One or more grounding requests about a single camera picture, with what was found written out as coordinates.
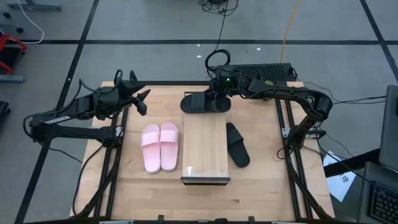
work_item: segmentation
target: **wooden tabletop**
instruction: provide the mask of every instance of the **wooden tabletop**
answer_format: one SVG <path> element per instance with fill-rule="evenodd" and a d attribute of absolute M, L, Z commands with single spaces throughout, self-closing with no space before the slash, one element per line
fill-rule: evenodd
<path fill-rule="evenodd" d="M 180 109 L 180 101 L 185 91 L 202 91 L 206 86 L 146 86 L 145 89 L 148 88 L 152 91 L 145 99 L 147 115 L 141 116 L 134 106 L 129 110 L 111 217 L 113 220 L 156 220 L 158 215 L 164 215 L 165 220 L 227 218 L 231 221 L 245 221 L 248 216 L 254 216 L 256 221 L 294 220 L 285 161 L 276 157 L 277 150 L 282 147 L 282 139 L 275 100 L 232 97 L 232 109 L 227 112 L 226 120 L 232 122 L 242 134 L 251 163 L 245 168 L 238 168 L 228 157 L 231 181 L 226 186 L 183 185 L 180 177 L 184 113 Z M 285 103 L 282 105 L 285 125 L 289 127 Z M 298 124 L 305 113 L 294 102 L 292 110 Z M 161 126 L 164 122 L 172 122 L 180 130 L 177 169 L 173 172 L 161 170 L 149 174 L 144 168 L 141 134 L 147 125 Z M 93 120 L 94 127 L 110 125 L 110 120 Z M 318 150 L 313 139 L 306 139 L 304 145 Z M 89 140 L 85 160 L 99 146 L 98 141 Z M 98 188 L 104 153 L 103 149 L 92 158 L 83 172 L 76 200 L 78 212 Z M 320 156 L 304 148 L 301 155 L 309 191 L 323 209 L 334 216 Z M 301 214 L 305 217 L 302 194 L 298 188 L 297 192 Z M 103 197 L 102 215 L 105 214 L 107 199 L 108 191 Z"/>

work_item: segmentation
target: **pink slipper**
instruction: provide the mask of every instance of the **pink slipper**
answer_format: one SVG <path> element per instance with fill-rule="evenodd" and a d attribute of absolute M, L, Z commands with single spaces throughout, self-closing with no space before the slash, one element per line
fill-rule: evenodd
<path fill-rule="evenodd" d="M 149 125 L 142 132 L 141 148 L 145 170 L 151 174 L 160 170 L 159 135 L 159 127 L 156 124 Z"/>
<path fill-rule="evenodd" d="M 164 123 L 160 128 L 160 163 L 162 169 L 173 171 L 178 159 L 178 128 L 172 123 Z"/>

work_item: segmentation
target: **black slide sandal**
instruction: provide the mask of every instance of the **black slide sandal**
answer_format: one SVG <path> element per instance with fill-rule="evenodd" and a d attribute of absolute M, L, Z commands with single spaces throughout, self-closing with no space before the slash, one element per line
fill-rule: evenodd
<path fill-rule="evenodd" d="M 246 167 L 250 157 L 243 144 L 243 137 L 233 123 L 226 123 L 226 142 L 228 153 L 238 167 Z"/>
<path fill-rule="evenodd" d="M 215 101 L 205 92 L 192 93 L 182 99 L 180 108 L 185 113 L 223 113 L 231 109 L 231 100 L 220 98 Z"/>

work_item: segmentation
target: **gray floor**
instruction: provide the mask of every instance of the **gray floor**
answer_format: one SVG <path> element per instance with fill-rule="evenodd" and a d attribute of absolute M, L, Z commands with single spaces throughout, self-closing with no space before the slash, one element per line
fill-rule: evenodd
<path fill-rule="evenodd" d="M 79 40 L 93 0 L 64 0 L 63 11 L 28 12 L 45 31 L 45 40 Z M 367 0 L 386 40 L 398 40 L 395 0 Z M 226 18 L 223 39 L 281 40 L 294 7 L 294 0 L 241 1 Z M 4 4 L 15 23 L 25 29 L 22 39 L 38 39 L 40 33 L 18 10 Z M 173 40 L 217 39 L 222 17 L 205 13 L 196 0 L 100 0 L 88 40 Z M 289 39 L 295 40 L 377 40 L 359 0 L 302 1 Z M 12 113 L 0 135 L 0 217 L 2 223 L 14 221 L 25 193 L 40 147 L 24 135 L 21 123 L 31 113 L 52 109 L 76 52 L 75 44 L 30 45 L 16 66 L 25 76 L 19 84 L 0 83 L 0 100 L 10 102 Z M 133 69 L 140 80 L 208 80 L 205 57 L 215 45 L 85 45 L 72 80 L 67 101 L 76 90 L 78 79 L 89 86 L 111 80 L 115 71 L 127 74 Z M 277 63 L 280 45 L 220 45 L 232 55 L 231 63 Z M 398 58 L 398 46 L 388 46 Z M 215 57 L 212 64 L 223 63 Z M 380 45 L 288 45 L 285 62 L 291 62 L 300 81 L 329 88 L 340 100 L 379 96 L 386 86 L 397 84 Z M 379 147 L 384 105 L 336 105 L 324 129 L 358 155 Z M 71 122 L 89 126 L 90 121 Z M 86 141 L 56 140 L 52 146 L 78 158 L 83 157 Z M 323 138 L 322 146 L 348 157 L 343 148 Z M 25 221 L 66 218 L 72 204 L 80 164 L 49 152 Z M 355 198 L 360 187 L 356 178 L 343 203 L 334 202 L 339 217 L 356 216 Z"/>

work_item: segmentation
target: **yellow cable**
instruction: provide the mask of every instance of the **yellow cable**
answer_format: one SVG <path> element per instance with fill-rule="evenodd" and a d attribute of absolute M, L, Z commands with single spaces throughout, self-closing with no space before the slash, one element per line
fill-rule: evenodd
<path fill-rule="evenodd" d="M 299 3 L 300 3 L 300 0 L 296 0 L 296 5 L 294 6 L 293 13 L 290 16 L 290 21 L 289 21 L 289 24 L 288 24 L 286 32 L 285 32 L 284 43 L 282 44 L 282 53 L 280 53 L 279 63 L 282 63 L 282 61 L 284 59 L 285 43 L 286 43 L 287 34 L 289 33 L 290 27 L 292 26 L 293 18 L 296 15 L 296 11 L 297 11 L 297 8 L 299 6 Z"/>

